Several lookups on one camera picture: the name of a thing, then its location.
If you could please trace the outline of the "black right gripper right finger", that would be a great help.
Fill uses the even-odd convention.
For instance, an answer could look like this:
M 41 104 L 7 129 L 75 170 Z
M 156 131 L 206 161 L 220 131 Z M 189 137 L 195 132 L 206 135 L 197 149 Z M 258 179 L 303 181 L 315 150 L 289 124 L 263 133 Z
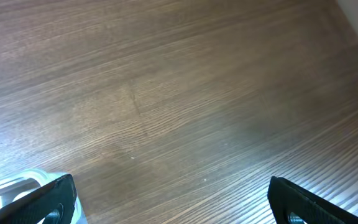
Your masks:
M 277 223 L 358 224 L 358 217 L 283 177 L 270 179 L 268 202 Z

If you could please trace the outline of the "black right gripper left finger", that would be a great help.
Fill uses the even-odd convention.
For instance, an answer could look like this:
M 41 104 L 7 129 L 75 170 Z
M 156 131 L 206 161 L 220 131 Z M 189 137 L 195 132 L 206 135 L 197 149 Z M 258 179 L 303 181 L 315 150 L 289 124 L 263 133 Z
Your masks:
M 77 191 L 70 174 L 64 174 L 0 209 L 0 223 L 76 222 Z

